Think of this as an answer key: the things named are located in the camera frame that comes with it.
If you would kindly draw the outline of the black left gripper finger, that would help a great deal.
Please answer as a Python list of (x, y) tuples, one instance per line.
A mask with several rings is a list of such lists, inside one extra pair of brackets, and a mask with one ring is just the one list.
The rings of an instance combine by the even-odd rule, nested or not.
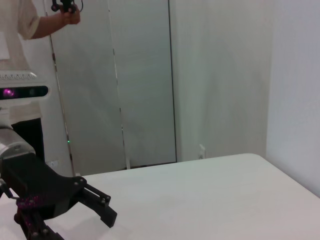
[(109, 206), (111, 196), (89, 184), (85, 184), (85, 186), (75, 194), (74, 200), (93, 210), (100, 216), (100, 220), (109, 228), (114, 226), (118, 214)]
[(27, 240), (64, 240), (58, 232), (45, 224), (45, 220), (56, 218), (65, 212), (65, 207), (18, 207), (14, 220), (20, 225)]

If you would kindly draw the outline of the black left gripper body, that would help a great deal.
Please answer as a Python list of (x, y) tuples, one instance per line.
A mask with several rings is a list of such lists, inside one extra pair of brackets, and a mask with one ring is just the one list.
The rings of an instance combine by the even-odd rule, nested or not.
[(56, 173), (33, 153), (4, 159), (0, 174), (18, 195), (18, 210), (39, 213), (43, 218), (66, 213), (76, 204), (76, 195), (87, 184), (82, 177), (65, 177)]

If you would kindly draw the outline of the person hand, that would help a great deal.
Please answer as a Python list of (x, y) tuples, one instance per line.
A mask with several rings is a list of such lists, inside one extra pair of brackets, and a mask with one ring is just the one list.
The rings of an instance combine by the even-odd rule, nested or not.
[(60, 9), (61, 14), (62, 14), (62, 22), (63, 25), (77, 25), (81, 21), (81, 16), (80, 16), (80, 10), (78, 9), (78, 6), (75, 5), (75, 12), (72, 12), (72, 9), (70, 8), (68, 11), (64, 11), (64, 8), (62, 7)]

